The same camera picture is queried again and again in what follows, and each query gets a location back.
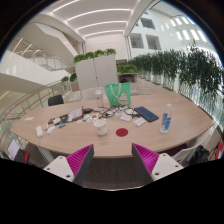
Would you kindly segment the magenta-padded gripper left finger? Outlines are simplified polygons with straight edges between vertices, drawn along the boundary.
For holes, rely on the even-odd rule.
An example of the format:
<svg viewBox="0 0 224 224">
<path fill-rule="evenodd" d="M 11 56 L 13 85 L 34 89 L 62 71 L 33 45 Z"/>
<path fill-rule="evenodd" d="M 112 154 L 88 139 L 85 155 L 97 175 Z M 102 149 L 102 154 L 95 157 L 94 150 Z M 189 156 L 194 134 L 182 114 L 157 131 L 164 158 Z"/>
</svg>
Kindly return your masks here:
<svg viewBox="0 0 224 224">
<path fill-rule="evenodd" d="M 65 156 L 58 156 L 44 170 L 81 186 L 94 155 L 92 144 Z"/>
</svg>

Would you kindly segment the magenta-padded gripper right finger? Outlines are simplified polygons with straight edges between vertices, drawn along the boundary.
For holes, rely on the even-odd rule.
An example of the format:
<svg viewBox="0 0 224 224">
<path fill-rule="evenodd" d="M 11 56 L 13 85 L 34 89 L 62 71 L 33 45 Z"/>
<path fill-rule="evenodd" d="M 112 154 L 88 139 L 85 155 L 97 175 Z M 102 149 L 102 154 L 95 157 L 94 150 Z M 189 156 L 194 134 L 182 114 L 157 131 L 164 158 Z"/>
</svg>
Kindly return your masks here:
<svg viewBox="0 0 224 224">
<path fill-rule="evenodd" d="M 183 169 L 167 153 L 158 154 L 136 143 L 132 144 L 132 155 L 138 174 L 145 182 L 156 181 Z"/>
</svg>

